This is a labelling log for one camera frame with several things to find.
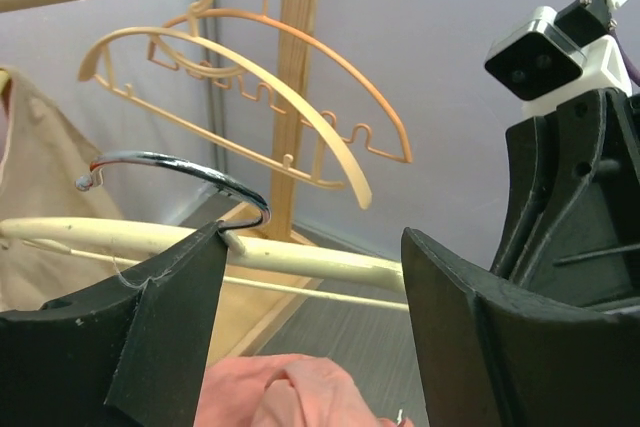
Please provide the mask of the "orange wavy metal hanger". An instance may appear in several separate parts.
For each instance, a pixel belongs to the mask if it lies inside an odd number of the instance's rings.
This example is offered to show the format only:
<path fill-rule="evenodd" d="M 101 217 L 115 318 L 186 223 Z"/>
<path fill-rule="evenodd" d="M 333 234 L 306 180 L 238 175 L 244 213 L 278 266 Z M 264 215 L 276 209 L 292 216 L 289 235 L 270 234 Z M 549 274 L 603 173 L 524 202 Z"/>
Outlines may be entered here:
<path fill-rule="evenodd" d="M 201 15 L 198 25 L 207 25 L 212 22 L 217 22 L 222 18 L 230 18 L 251 21 L 277 30 L 278 67 L 276 73 L 274 73 L 276 77 L 297 91 L 301 96 L 304 96 L 308 90 L 308 68 L 313 59 L 320 59 L 323 63 L 321 67 L 324 82 L 322 89 L 329 95 L 330 101 L 328 104 L 318 106 L 316 110 L 328 120 L 342 140 L 345 141 L 346 145 L 352 146 L 357 141 L 361 141 L 364 149 L 374 155 L 394 162 L 404 164 L 412 163 L 413 154 L 406 128 L 390 102 L 364 74 L 343 56 L 314 37 L 315 5 L 316 0 L 281 0 L 280 6 L 282 9 L 293 8 L 294 12 L 293 14 L 283 13 L 279 19 L 274 19 L 269 15 L 268 0 L 262 1 L 260 12 L 250 12 L 233 8 L 218 8 L 214 6 L 212 2 L 209 7 L 205 9 L 204 14 Z M 163 26 L 175 28 L 180 25 L 188 26 L 186 14 L 165 22 Z M 235 64 L 231 62 L 223 67 L 214 66 L 210 62 L 212 57 L 216 57 L 217 59 L 222 58 L 222 56 L 214 52 L 204 50 L 202 59 L 193 62 L 199 64 L 205 61 L 211 66 L 219 68 L 231 67 Z M 151 49 L 150 41 L 147 47 L 147 58 L 150 62 L 163 68 L 166 68 L 164 66 L 166 63 L 170 64 L 172 62 L 159 49 Z M 344 83 L 338 81 L 337 78 L 339 76 L 352 78 L 354 83 L 360 85 L 368 93 L 372 103 L 378 105 L 384 112 L 398 138 L 398 152 L 388 152 L 373 145 L 373 129 L 368 121 L 357 122 L 352 125 L 341 125 L 339 123 L 336 115 L 337 111 L 355 109 L 357 106 L 353 98 L 350 97 Z M 231 90 L 237 90 L 239 92 L 236 87 L 221 89 L 207 80 L 202 81 L 207 82 L 211 87 L 221 93 L 227 93 Z M 283 100 L 278 100 L 276 105 L 285 110 L 285 113 L 281 115 L 274 112 L 265 100 L 254 103 L 264 104 L 270 109 L 271 112 L 269 116 L 272 120 L 271 124 L 275 129 L 272 135 L 272 153 L 265 156 L 280 161 L 285 153 L 291 153 L 294 155 L 293 166 L 296 168 L 302 132 L 305 128 L 310 129 L 316 136 L 314 160 L 319 153 L 323 153 L 325 156 L 328 149 L 321 150 L 319 148 L 316 132 L 303 122 L 302 118 L 294 112 L 292 106 Z M 228 139 L 225 128 L 216 128 L 211 131 L 211 133 Z"/>

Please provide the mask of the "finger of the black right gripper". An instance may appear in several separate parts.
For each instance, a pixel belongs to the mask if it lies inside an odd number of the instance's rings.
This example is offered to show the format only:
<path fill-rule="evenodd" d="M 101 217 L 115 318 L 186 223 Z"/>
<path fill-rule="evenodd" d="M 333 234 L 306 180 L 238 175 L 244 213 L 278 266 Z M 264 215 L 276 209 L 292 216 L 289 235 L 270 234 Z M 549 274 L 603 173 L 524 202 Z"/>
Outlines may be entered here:
<path fill-rule="evenodd" d="M 510 127 L 506 145 L 492 273 L 580 307 L 638 296 L 638 97 L 591 90 Z"/>

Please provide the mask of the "cream wooden hanger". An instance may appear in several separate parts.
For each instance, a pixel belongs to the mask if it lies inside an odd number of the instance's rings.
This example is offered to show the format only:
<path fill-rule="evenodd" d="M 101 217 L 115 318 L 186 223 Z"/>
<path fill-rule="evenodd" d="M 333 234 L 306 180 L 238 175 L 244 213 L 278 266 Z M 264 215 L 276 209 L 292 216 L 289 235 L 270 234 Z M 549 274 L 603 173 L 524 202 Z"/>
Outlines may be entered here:
<path fill-rule="evenodd" d="M 168 27 L 130 27 L 114 31 L 104 36 L 91 47 L 81 62 L 78 80 L 81 82 L 95 80 L 112 93 L 214 144 L 265 165 L 288 177 L 325 189 L 341 189 L 343 187 L 343 184 L 339 181 L 328 181 L 321 178 L 323 153 L 319 153 L 316 156 L 309 173 L 303 172 L 293 166 L 294 155 L 291 153 L 285 153 L 280 161 L 274 160 L 234 143 L 218 134 L 208 132 L 191 122 L 139 98 L 134 93 L 134 89 L 130 84 L 120 89 L 116 85 L 110 44 L 120 38 L 144 35 L 149 38 L 151 49 L 159 49 L 172 61 L 170 64 L 166 63 L 164 65 L 170 70 L 178 71 L 182 69 L 188 75 L 198 80 L 207 80 L 221 89 L 236 87 L 245 98 L 254 102 L 265 100 L 274 112 L 281 115 L 285 113 L 285 110 L 276 105 L 278 100 L 283 100 L 292 106 L 294 112 L 302 118 L 303 122 L 316 132 L 319 148 L 321 150 L 329 149 L 335 156 L 349 181 L 359 206 L 363 209 L 368 208 L 372 202 L 372 191 L 365 174 L 345 141 L 342 140 L 328 120 L 314 109 L 299 93 L 275 75 L 231 49 L 200 35 L 198 21 L 201 15 L 204 14 L 205 9 L 209 7 L 212 2 L 213 0 L 197 0 L 188 7 L 186 12 L 188 30 L 186 32 Z M 231 67 L 223 68 L 213 67 L 205 61 L 197 64 L 189 60 L 184 54 L 172 48 L 166 42 L 167 38 L 174 38 L 196 44 L 207 51 L 214 52 L 233 61 L 235 64 Z"/>

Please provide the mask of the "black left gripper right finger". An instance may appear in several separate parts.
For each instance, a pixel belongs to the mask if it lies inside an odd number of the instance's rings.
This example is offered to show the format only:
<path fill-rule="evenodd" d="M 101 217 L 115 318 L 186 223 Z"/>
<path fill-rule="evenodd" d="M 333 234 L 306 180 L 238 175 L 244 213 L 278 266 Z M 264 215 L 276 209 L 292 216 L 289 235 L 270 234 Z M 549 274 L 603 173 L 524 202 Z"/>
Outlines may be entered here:
<path fill-rule="evenodd" d="M 639 319 L 529 292 L 408 228 L 405 292 L 433 426 L 635 426 Z"/>

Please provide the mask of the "pink t shirt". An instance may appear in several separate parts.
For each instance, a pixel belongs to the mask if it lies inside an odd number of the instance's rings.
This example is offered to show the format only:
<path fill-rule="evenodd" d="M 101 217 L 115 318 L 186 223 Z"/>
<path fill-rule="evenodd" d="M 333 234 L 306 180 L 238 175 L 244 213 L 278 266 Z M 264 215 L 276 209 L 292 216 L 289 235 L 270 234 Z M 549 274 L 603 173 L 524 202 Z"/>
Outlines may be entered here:
<path fill-rule="evenodd" d="M 351 375 L 304 354 L 227 357 L 205 371 L 194 424 L 235 426 L 412 426 L 373 413 Z"/>

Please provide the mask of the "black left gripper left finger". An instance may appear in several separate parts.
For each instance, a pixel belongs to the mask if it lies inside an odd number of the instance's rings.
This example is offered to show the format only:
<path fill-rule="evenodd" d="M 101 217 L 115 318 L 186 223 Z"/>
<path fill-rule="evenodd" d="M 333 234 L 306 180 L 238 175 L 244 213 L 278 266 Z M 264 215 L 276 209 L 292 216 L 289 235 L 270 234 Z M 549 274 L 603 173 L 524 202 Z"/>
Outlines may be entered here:
<path fill-rule="evenodd" d="M 190 426 L 222 280 L 199 248 L 162 283 L 117 276 L 1 316 L 5 426 Z"/>

